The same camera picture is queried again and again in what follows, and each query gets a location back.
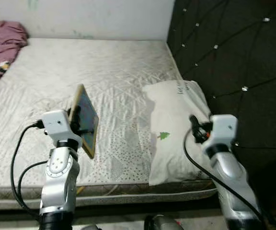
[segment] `upholstered headboard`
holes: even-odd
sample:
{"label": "upholstered headboard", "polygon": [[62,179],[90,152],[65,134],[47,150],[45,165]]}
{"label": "upholstered headboard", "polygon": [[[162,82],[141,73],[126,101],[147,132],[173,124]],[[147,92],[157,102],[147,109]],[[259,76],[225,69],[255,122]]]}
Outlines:
{"label": "upholstered headboard", "polygon": [[235,153],[249,173],[274,161],[276,0],[176,0],[168,45],[212,113],[238,117]]}

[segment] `bed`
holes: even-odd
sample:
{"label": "bed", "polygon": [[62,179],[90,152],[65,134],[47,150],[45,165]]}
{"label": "bed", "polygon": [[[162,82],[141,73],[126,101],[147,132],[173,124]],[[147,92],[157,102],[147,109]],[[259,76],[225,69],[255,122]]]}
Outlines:
{"label": "bed", "polygon": [[[165,42],[30,38],[0,79],[0,209],[20,209],[10,187],[10,162],[22,129],[41,114],[70,108],[83,83],[99,116],[96,152],[79,150],[77,206],[202,199],[209,179],[148,185],[150,127],[142,87],[181,79]],[[16,158],[17,182],[27,166],[53,148],[43,130],[28,131]],[[38,208],[44,167],[23,180],[27,205]]]}

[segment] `pillow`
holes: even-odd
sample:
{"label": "pillow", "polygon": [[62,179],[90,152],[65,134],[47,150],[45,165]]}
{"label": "pillow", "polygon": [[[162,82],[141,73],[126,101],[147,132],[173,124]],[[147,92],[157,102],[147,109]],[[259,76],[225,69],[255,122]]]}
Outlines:
{"label": "pillow", "polygon": [[[185,156],[183,139],[195,115],[199,122],[209,121],[210,110],[204,94],[195,81],[170,80],[143,87],[150,115],[152,163],[149,185],[203,179],[207,176]],[[201,145],[188,136],[186,148],[190,156],[211,170]]]}

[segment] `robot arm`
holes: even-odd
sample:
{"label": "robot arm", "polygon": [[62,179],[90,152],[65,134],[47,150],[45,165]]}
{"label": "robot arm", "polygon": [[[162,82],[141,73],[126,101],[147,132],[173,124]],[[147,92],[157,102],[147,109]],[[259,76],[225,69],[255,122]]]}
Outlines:
{"label": "robot arm", "polygon": [[[214,115],[211,122],[199,124],[190,117],[196,142],[202,144],[202,151],[210,159],[213,174],[223,183],[246,199],[258,212],[255,194],[247,182],[246,169],[232,154],[231,142],[235,139],[237,118],[232,115]],[[214,181],[222,213],[230,230],[262,230],[263,225],[253,211],[227,189]]]}
{"label": "robot arm", "polygon": [[46,164],[46,183],[40,203],[40,230],[71,230],[76,204],[76,178],[80,167],[77,149],[80,136],[70,128],[68,114],[56,110],[43,114],[42,121],[56,147]]}

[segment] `smartphone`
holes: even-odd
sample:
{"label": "smartphone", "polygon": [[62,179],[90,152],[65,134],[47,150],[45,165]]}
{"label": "smartphone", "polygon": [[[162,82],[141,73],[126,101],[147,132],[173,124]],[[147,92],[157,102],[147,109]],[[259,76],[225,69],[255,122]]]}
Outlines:
{"label": "smartphone", "polygon": [[95,140],[96,132],[99,124],[99,117],[94,110],[94,107],[86,93],[83,84],[78,85],[75,97],[71,106],[69,121],[71,122],[76,119],[75,108],[79,108],[78,121],[79,121],[79,132],[82,133],[82,148],[92,159],[94,158],[95,151]]}

